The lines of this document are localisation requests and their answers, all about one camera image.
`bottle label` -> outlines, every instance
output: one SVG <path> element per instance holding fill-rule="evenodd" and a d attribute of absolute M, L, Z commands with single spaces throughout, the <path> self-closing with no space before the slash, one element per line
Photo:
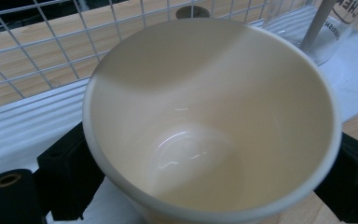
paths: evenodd
<path fill-rule="evenodd" d="M 333 11 L 342 22 L 351 24 L 358 15 L 358 0 L 337 0 Z"/>

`cup rim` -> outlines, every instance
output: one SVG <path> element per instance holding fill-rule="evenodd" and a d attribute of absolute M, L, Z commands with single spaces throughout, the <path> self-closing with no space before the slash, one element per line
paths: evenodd
<path fill-rule="evenodd" d="M 191 20 L 204 20 L 204 21 L 215 21 L 221 19 L 184 19 L 180 21 L 168 21 L 168 22 L 182 22 L 182 21 L 191 21 Z M 328 96 L 328 100 L 330 101 L 333 120 L 332 120 L 332 132 L 329 142 L 329 147 L 325 151 L 325 155 L 317 167 L 317 169 L 310 175 L 310 177 L 303 182 L 300 186 L 298 186 L 292 192 L 284 195 L 280 199 L 266 204 L 260 205 L 251 209 L 245 209 L 240 211 L 232 211 L 232 212 L 207 212 L 207 211 L 198 211 L 193 209 L 187 209 L 183 207 L 179 207 L 177 205 L 165 203 L 157 198 L 148 195 L 142 190 L 135 187 L 130 181 L 128 181 L 123 175 L 121 175 L 118 170 L 108 161 L 108 159 L 104 156 L 100 145 L 96 140 L 96 136 L 92 130 L 92 121 L 90 119 L 91 116 L 91 96 L 92 90 L 95 86 L 95 76 L 91 77 L 89 80 L 89 84 L 85 91 L 84 101 L 83 101 L 83 129 L 86 135 L 86 140 L 89 145 L 89 149 L 91 155 L 101 168 L 101 170 L 106 174 L 106 176 L 127 196 L 129 196 L 136 203 L 141 206 L 145 206 L 153 211 L 163 214 L 168 217 L 178 218 L 184 221 L 190 222 L 201 222 L 201 223 L 239 223 L 239 222 L 247 222 L 247 221 L 255 221 L 262 217 L 268 217 L 273 214 L 279 213 L 282 210 L 287 209 L 291 205 L 298 203 L 301 199 L 308 196 L 327 176 L 328 172 L 332 168 L 334 161 L 337 157 L 339 144 L 341 140 L 341 119 L 338 110 L 338 103 L 336 96 L 333 90 L 330 88 L 327 79 L 323 76 L 322 72 L 319 70 L 317 65 L 309 59 L 300 49 L 295 46 L 287 43 L 280 37 L 269 33 L 261 28 L 252 27 L 246 24 L 243 24 L 238 21 L 227 21 L 227 22 L 236 22 L 243 26 L 243 29 L 250 29 L 253 32 L 258 32 L 262 35 L 268 35 L 270 38 L 275 39 L 281 44 L 285 45 L 290 50 L 294 51 L 298 57 L 306 62 L 306 64 L 313 70 L 314 74 L 320 79 L 325 91 Z"/>

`wooden floor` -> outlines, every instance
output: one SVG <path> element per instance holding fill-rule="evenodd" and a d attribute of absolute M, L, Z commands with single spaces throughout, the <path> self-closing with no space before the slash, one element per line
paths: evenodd
<path fill-rule="evenodd" d="M 166 1 L 144 0 L 144 2 L 144 13 L 146 13 L 145 22 L 147 26 L 168 19 L 167 11 L 162 10 L 167 7 Z M 170 15 L 170 19 L 174 20 L 175 10 L 182 7 L 183 5 L 181 4 L 188 2 L 188 0 L 172 0 L 172 6 L 177 5 L 178 7 L 174 7 L 172 12 L 168 14 Z M 249 3 L 251 5 L 248 5 L 246 1 L 235 1 L 233 8 L 230 8 L 226 0 L 205 0 L 200 1 L 197 5 L 209 9 L 212 8 L 212 2 L 215 3 L 213 10 L 215 17 L 223 17 L 227 15 L 230 10 L 234 12 L 239 11 L 239 13 L 231 17 L 234 21 L 243 21 L 245 16 L 247 22 L 257 21 L 260 17 L 264 18 L 267 12 L 260 7 L 264 3 L 264 0 L 254 0 Z M 241 9 L 247 8 L 248 6 L 251 6 L 252 10 L 240 12 Z M 62 56 L 62 51 L 57 44 L 58 42 L 55 40 L 42 41 L 40 44 L 33 44 L 25 48 L 38 67 L 40 69 L 46 69 L 44 75 L 48 79 L 48 83 L 39 73 L 28 77 L 21 77 L 23 74 L 32 74 L 34 67 L 28 62 L 29 60 L 24 57 L 19 49 L 7 50 L 0 53 L 0 70 L 5 74 L 10 74 L 7 75 L 7 78 L 12 78 L 13 81 L 11 83 L 22 93 L 22 96 L 18 95 L 7 84 L 1 84 L 0 105 L 5 105 L 20 100 L 21 97 L 35 95 L 39 92 L 47 91 L 50 88 L 59 87 L 79 78 L 90 76 L 98 60 L 101 60 L 105 52 L 119 43 L 120 38 L 124 39 L 144 28 L 144 18 L 139 17 L 142 13 L 139 1 L 128 1 L 116 4 L 114 8 L 117 20 L 122 20 L 118 24 L 120 35 L 117 32 L 115 24 L 108 24 L 109 21 L 113 20 L 110 7 L 101 7 L 82 13 L 87 26 L 89 28 L 95 28 L 88 34 L 81 32 L 81 30 L 84 29 L 84 24 L 78 15 L 60 18 L 50 22 L 50 26 L 54 30 L 55 35 L 60 36 L 58 40 L 67 53 L 66 57 L 68 57 L 72 63 L 65 63 L 67 61 L 64 56 Z M 148 12 L 156 10 L 160 10 L 160 12 L 147 14 Z M 45 23 L 21 27 L 12 32 L 18 40 L 25 45 L 46 38 L 52 38 L 51 31 Z M 90 45 L 90 40 L 93 41 L 94 48 Z M 9 34 L 0 33 L 0 49 L 10 49 L 15 46 L 16 43 L 13 42 Z M 90 55 L 94 55 L 95 52 L 100 54 L 100 58 L 89 57 Z M 353 121 L 347 122 L 345 131 L 358 137 L 358 123 L 354 123 Z"/>

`clear plastic bottle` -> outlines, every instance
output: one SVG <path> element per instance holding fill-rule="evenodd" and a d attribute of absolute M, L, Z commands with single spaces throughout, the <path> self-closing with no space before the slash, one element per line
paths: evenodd
<path fill-rule="evenodd" d="M 301 48 L 322 1 L 271 0 L 263 28 Z M 358 0 L 337 0 L 304 52 L 317 64 L 327 62 L 358 23 Z"/>

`white metal bar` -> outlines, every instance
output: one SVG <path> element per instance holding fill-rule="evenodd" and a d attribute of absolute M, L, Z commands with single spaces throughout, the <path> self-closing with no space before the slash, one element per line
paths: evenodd
<path fill-rule="evenodd" d="M 121 32 L 120 32 L 120 29 L 119 29 L 118 24 L 117 24 L 116 12 L 115 12 L 115 8 L 113 7 L 112 0 L 109 0 L 109 5 L 110 5 L 110 9 L 112 10 L 113 19 L 115 20 L 114 24 L 116 26 L 118 40 L 121 42 L 121 41 L 123 41 L 123 39 L 121 38 Z"/>
<path fill-rule="evenodd" d="M 191 0 L 191 18 L 194 17 L 194 0 Z"/>
<path fill-rule="evenodd" d="M 243 22 L 246 22 L 246 20 L 248 19 L 248 14 L 249 14 L 249 10 L 251 8 L 251 4 L 252 4 L 252 0 L 249 0 L 248 7 L 247 7 L 247 10 L 246 10 L 246 13 L 245 13 L 245 19 L 243 19 Z"/>
<path fill-rule="evenodd" d="M 16 38 L 16 36 L 13 35 L 13 33 L 11 33 L 10 29 L 8 29 L 8 27 L 6 26 L 6 24 L 4 23 L 4 21 L 2 20 L 2 18 L 0 17 L 0 22 L 1 24 L 5 27 L 5 30 L 7 31 L 7 33 L 11 36 L 11 38 L 14 40 L 14 42 L 16 42 L 16 44 L 18 46 L 20 46 L 21 51 L 25 54 L 25 56 L 28 58 L 28 60 L 30 61 L 30 63 L 33 65 L 33 67 L 39 71 L 40 69 L 38 68 L 38 66 L 36 65 L 36 63 L 34 62 L 34 60 L 30 57 L 30 55 L 28 54 L 28 52 L 24 49 L 24 47 L 21 45 L 20 41 Z M 46 83 L 50 86 L 51 89 L 51 83 L 48 81 L 48 79 L 46 78 L 46 76 L 40 72 L 39 73 L 41 75 L 41 77 L 46 81 Z"/>
<path fill-rule="evenodd" d="M 141 1 L 141 14 L 142 14 L 142 21 L 144 22 L 144 28 L 146 28 L 146 17 L 145 17 L 145 6 L 144 6 L 144 0 Z"/>
<path fill-rule="evenodd" d="M 36 7 L 50 6 L 50 5 L 68 2 L 68 1 L 71 1 L 71 0 L 53 0 L 50 2 L 38 3 L 37 6 L 29 5 L 29 6 L 24 6 L 24 7 L 15 7 L 15 8 L 10 8 L 10 9 L 0 10 L 0 15 L 12 13 L 12 12 L 19 12 L 19 11 L 23 11 L 23 10 L 27 10 L 27 9 L 36 8 Z"/>
<path fill-rule="evenodd" d="M 258 19 L 259 19 L 259 20 L 262 19 L 261 17 L 263 16 L 264 9 L 266 8 L 267 1 L 268 1 L 268 0 L 264 0 L 264 4 L 262 4 L 260 15 L 258 15 Z"/>
<path fill-rule="evenodd" d="M 45 21 L 46 25 L 48 26 L 48 29 L 51 31 L 51 34 L 54 37 L 54 40 L 56 41 L 56 43 L 58 44 L 58 46 L 60 47 L 60 50 L 63 54 L 63 57 L 65 58 L 65 60 L 69 63 L 69 65 L 71 66 L 72 71 L 74 72 L 74 75 L 77 79 L 80 79 L 79 75 L 77 74 L 77 71 L 75 70 L 74 66 L 70 63 L 69 57 L 66 54 L 66 51 L 63 49 L 61 41 L 57 38 L 54 30 L 51 28 L 50 23 L 48 22 L 48 19 L 46 18 L 45 13 L 42 11 L 42 8 L 37 7 L 37 10 L 39 11 L 40 15 L 42 16 L 43 20 Z"/>
<path fill-rule="evenodd" d="M 171 20 L 170 0 L 167 0 L 167 17 L 168 17 L 168 21 L 170 21 Z"/>
<path fill-rule="evenodd" d="M 214 5 L 215 5 L 215 0 L 212 1 L 211 18 L 213 18 L 213 14 L 214 14 Z"/>
<path fill-rule="evenodd" d="M 231 20 L 232 9 L 234 8 L 234 0 L 231 0 L 231 4 L 229 6 L 228 19 Z"/>
<path fill-rule="evenodd" d="M 80 17 L 80 20 L 81 20 L 81 22 L 83 24 L 84 30 L 86 31 L 87 37 L 89 38 L 89 42 L 91 43 L 92 50 L 94 51 L 95 56 L 97 56 L 98 62 L 100 62 L 101 59 L 98 56 L 98 52 L 97 52 L 97 49 L 95 48 L 94 41 L 92 41 L 92 39 L 91 39 L 89 29 L 87 28 L 87 24 L 84 21 L 84 18 L 83 18 L 83 15 L 82 15 L 81 11 L 80 11 L 79 5 L 77 4 L 76 0 L 73 0 L 73 2 L 75 4 L 77 13 L 78 13 L 78 15 Z"/>
<path fill-rule="evenodd" d="M 102 56 L 102 55 L 104 55 L 104 54 L 106 54 L 108 52 L 109 52 L 109 50 L 105 50 L 105 51 L 103 51 L 101 53 L 98 53 L 98 56 Z M 89 56 L 86 56 L 86 57 L 83 57 L 83 58 L 80 58 L 80 59 L 72 60 L 70 63 L 80 63 L 82 61 L 86 61 L 87 59 L 94 58 L 94 57 L 96 58 L 96 55 L 89 55 Z M 54 66 L 51 66 L 51 67 L 48 67 L 48 68 L 41 69 L 40 72 L 51 71 L 51 70 L 54 70 L 54 69 L 65 67 L 67 65 L 69 65 L 69 63 L 60 63 L 60 64 L 57 64 L 57 65 L 54 65 Z M 19 76 L 19 77 L 8 78 L 7 80 L 0 81 L 0 84 L 6 83 L 8 81 L 15 81 L 15 80 L 23 79 L 23 78 L 26 78 L 26 77 L 31 77 L 31 76 L 34 76 L 34 75 L 36 75 L 38 73 L 39 73 L 39 71 L 34 71 L 34 72 L 31 72 L 31 73 L 28 73 L 28 74 L 25 74 L 25 75 L 22 75 L 22 76 Z"/>
<path fill-rule="evenodd" d="M 0 71 L 0 77 L 4 80 L 2 81 L 2 83 L 7 83 L 11 88 L 13 88 L 13 90 L 22 98 L 24 99 L 24 95 L 22 95 L 21 91 L 19 89 L 17 89 L 17 87 L 11 83 L 8 78 Z"/>

